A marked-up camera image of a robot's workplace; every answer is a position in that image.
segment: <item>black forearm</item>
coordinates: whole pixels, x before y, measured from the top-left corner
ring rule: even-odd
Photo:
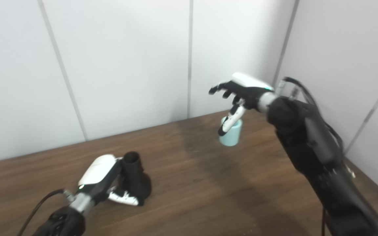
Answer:
[[[294,167],[302,173],[326,209],[326,223],[334,236],[377,235],[378,214],[351,180],[342,151],[315,106],[276,100],[268,121]],[[281,113],[290,112],[281,119]]]

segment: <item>white fingertip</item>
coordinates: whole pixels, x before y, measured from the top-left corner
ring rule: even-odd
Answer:
[[[109,200],[114,201],[116,203],[126,204],[126,205],[132,205],[132,206],[138,205],[138,199],[136,197],[129,196],[129,193],[127,191],[125,191],[125,194],[123,195],[123,197],[117,195],[114,192],[111,192],[109,194]]]

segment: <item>light blue cup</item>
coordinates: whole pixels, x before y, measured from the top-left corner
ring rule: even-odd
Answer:
[[[221,124],[224,122],[225,118],[226,117],[221,119]],[[229,147],[236,145],[239,142],[242,125],[243,121],[238,120],[224,136],[219,136],[220,143]]]

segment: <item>wooden table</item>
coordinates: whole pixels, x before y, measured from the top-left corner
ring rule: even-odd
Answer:
[[[88,236],[314,236],[321,205],[292,167],[273,127],[257,112],[244,116],[240,143],[217,138],[226,112],[137,130],[0,161],[0,236],[16,235],[48,192],[75,190],[102,154],[135,150],[151,176],[153,193],[142,207],[104,202],[93,208]],[[378,211],[378,187],[355,169],[356,184]],[[31,235],[57,208],[47,200],[24,235]]]

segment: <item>robotic hand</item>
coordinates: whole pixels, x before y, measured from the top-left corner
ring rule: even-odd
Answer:
[[[332,235],[378,236],[378,214],[353,184],[353,173],[344,163],[342,140],[322,119],[309,91],[297,80],[286,77],[278,90],[285,82],[296,87],[290,97],[283,97],[265,82],[246,74],[235,73],[233,77],[209,92],[226,90],[224,98],[235,94],[234,106],[219,128],[219,135],[225,135],[248,109],[264,113],[275,126],[293,166],[306,177],[322,203],[324,220]],[[294,99],[299,88],[307,103]]]
[[[210,94],[214,94],[222,89],[227,90],[222,95],[223,98],[228,98],[232,93],[236,95],[233,100],[233,108],[219,128],[220,136],[225,135],[243,116],[246,110],[253,108],[260,111],[258,107],[260,99],[268,100],[275,97],[272,93],[273,88],[265,82],[243,73],[234,73],[233,77],[233,80],[221,83],[210,89]]]
[[[81,236],[90,210],[107,199],[133,206],[144,205],[144,200],[151,193],[151,181],[143,171],[139,155],[134,151],[120,158],[112,154],[96,158],[78,182],[76,194],[73,196],[63,191],[68,193],[69,205],[52,213],[33,236]],[[18,235],[23,233],[38,206]]]

